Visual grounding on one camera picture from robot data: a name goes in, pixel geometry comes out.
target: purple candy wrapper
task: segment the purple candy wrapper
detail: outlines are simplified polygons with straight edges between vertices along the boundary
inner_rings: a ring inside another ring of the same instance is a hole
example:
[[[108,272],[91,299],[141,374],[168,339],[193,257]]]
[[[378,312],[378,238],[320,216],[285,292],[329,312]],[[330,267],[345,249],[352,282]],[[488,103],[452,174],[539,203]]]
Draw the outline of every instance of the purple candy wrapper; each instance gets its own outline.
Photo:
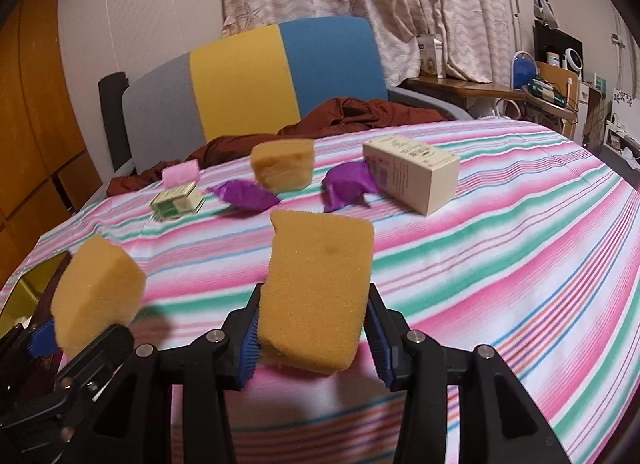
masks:
[[[236,208],[248,211],[265,211],[280,202],[280,199],[269,190],[258,186],[257,183],[242,179],[226,181],[226,183],[209,188],[209,192]]]
[[[322,180],[324,212],[353,204],[365,193],[378,193],[378,185],[365,161],[343,163],[329,170]]]

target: cabinet door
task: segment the cabinet door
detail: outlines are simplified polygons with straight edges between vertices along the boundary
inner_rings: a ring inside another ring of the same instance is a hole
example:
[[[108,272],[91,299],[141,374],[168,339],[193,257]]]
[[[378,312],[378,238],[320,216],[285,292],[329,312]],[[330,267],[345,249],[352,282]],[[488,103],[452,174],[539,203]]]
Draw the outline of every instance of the cabinet door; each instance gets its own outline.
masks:
[[[9,229],[21,250],[27,256],[43,233],[69,218],[62,199],[50,179],[39,187],[8,220]]]
[[[22,2],[20,65],[31,125],[53,173],[84,150],[60,58],[58,0]]]
[[[60,170],[58,177],[76,211],[102,186],[94,162],[86,152]]]
[[[0,29],[0,211],[5,216],[47,178],[20,84],[19,13],[20,6]]]
[[[9,230],[0,225],[0,288],[22,262],[20,250]]]

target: yellow sponge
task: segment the yellow sponge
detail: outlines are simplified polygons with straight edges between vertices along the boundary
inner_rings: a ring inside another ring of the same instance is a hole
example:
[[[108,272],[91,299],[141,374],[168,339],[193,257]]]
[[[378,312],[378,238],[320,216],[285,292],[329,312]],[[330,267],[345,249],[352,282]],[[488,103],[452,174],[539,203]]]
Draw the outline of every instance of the yellow sponge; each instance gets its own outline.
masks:
[[[314,174],[312,139],[279,139],[251,151],[255,179],[273,193],[294,191],[311,184]]]
[[[258,342],[267,360],[322,374],[353,362],[369,295],[371,222],[276,210]]]
[[[128,325],[142,304],[145,282],[125,250],[91,237],[72,258],[51,301],[58,346],[74,358],[108,326]]]

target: brown blanket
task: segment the brown blanket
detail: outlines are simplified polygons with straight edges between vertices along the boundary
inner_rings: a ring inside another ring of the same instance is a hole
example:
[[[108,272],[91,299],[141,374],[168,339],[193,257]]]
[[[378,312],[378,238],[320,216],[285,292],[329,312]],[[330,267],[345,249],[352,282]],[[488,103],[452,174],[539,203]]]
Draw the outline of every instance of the brown blanket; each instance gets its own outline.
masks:
[[[252,134],[249,136],[222,136],[210,141],[191,154],[187,161],[197,159],[200,170],[244,157],[258,144],[286,138],[318,139],[401,125],[417,125],[444,121],[436,110],[407,107],[382,99],[369,102],[355,98],[333,98],[313,109],[295,125],[284,127],[277,134]],[[107,195],[121,195],[137,191],[162,179],[162,170],[180,161],[158,163],[139,175],[115,177],[107,189]]]

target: metal screw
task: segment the metal screw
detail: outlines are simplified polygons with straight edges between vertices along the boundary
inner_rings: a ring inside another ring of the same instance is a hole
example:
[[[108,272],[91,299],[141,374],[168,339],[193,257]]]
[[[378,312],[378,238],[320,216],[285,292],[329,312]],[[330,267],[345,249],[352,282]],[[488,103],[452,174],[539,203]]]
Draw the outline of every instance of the metal screw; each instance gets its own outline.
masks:
[[[136,356],[140,358],[148,358],[153,353],[154,353],[154,347],[153,345],[149,345],[149,343],[140,345],[140,347],[136,349]]]
[[[73,438],[75,432],[76,430],[71,428],[71,426],[65,426],[65,428],[60,430],[60,438],[64,442],[69,442]]]
[[[414,343],[422,343],[424,340],[427,339],[427,335],[421,330],[414,329],[406,333],[406,338],[409,341],[413,341]]]
[[[491,359],[495,356],[495,350],[489,345],[481,345],[478,347],[478,355],[484,359]]]
[[[74,384],[74,380],[71,378],[64,378],[62,381],[60,381],[60,388],[64,388],[65,390],[68,390],[71,388],[71,385]]]
[[[207,332],[207,340],[212,343],[220,343],[225,338],[225,332],[220,329],[213,329]]]

